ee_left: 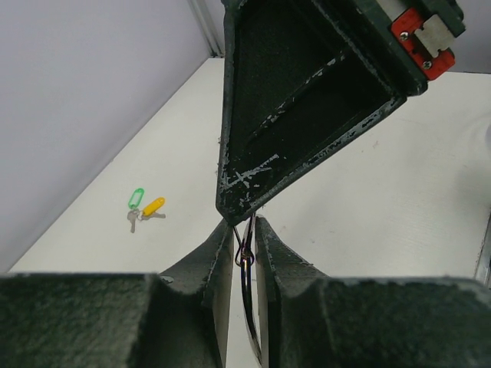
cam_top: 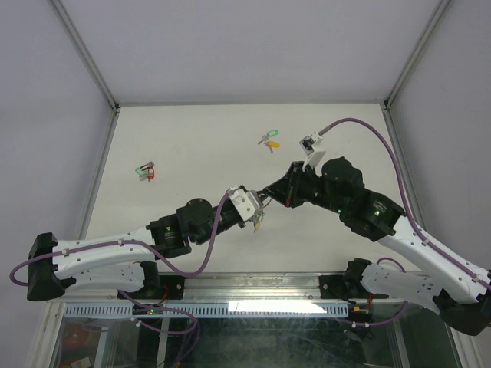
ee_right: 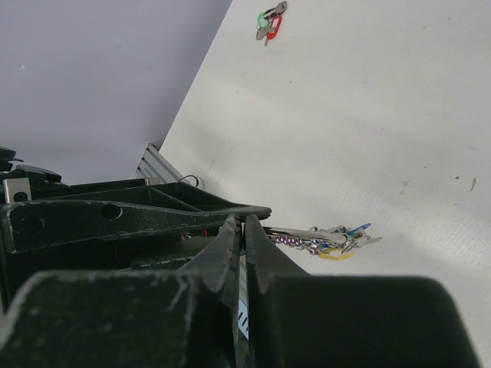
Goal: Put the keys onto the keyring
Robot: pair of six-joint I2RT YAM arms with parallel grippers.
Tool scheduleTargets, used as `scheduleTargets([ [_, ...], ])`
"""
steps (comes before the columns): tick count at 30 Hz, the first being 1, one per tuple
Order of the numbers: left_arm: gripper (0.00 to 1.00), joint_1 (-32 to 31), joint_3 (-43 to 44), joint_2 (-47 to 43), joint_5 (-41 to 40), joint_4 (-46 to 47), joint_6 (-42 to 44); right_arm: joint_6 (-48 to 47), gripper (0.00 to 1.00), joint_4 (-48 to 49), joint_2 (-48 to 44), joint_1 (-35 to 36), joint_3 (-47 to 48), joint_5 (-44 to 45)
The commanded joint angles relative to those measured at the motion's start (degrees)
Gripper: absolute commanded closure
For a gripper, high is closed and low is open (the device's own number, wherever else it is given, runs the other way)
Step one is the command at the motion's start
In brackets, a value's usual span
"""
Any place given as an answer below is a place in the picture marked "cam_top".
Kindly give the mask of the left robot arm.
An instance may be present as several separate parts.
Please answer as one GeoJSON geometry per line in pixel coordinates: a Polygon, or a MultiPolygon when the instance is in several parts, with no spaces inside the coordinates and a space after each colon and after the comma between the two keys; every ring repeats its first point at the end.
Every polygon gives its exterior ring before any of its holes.
{"type": "Polygon", "coordinates": [[[50,301],[67,292],[116,289],[154,297],[157,263],[188,255],[194,245],[213,246],[220,233],[259,224],[266,195],[243,186],[229,189],[216,206],[189,200],[147,226],[94,240],[62,241],[38,235],[28,254],[28,301],[50,301]]]}

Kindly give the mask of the key with yellow tag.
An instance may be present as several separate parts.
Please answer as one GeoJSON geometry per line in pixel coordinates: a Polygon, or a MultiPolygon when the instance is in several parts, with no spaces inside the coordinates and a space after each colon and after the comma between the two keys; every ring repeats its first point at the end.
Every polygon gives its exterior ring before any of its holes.
{"type": "Polygon", "coordinates": [[[265,145],[268,147],[270,153],[274,153],[275,149],[278,149],[281,146],[280,143],[271,140],[266,141],[265,145]]]}

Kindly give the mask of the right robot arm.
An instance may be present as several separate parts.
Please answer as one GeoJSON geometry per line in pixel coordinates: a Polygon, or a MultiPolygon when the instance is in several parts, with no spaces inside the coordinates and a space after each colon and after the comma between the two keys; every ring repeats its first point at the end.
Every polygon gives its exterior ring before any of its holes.
{"type": "Polygon", "coordinates": [[[449,251],[419,225],[405,209],[385,195],[366,189],[363,176],[344,157],[323,164],[321,174],[293,162],[287,173],[263,192],[296,208],[308,202],[338,214],[356,235],[402,255],[421,274],[392,271],[355,258],[342,282],[334,286],[341,298],[380,294],[403,299],[437,314],[463,334],[476,336],[490,325],[490,272],[449,251]]]}

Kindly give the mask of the silver keyring with keys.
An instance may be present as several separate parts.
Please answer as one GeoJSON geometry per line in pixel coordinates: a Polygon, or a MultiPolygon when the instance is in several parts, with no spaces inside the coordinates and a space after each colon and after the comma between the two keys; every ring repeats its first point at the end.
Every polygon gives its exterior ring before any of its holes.
{"type": "Polygon", "coordinates": [[[255,212],[255,214],[254,214],[254,216],[252,218],[252,225],[253,225],[253,232],[254,233],[256,233],[260,229],[261,224],[262,224],[262,221],[263,221],[263,219],[265,217],[265,209],[267,207],[263,208],[262,205],[261,205],[261,208],[258,211],[255,212]]]}

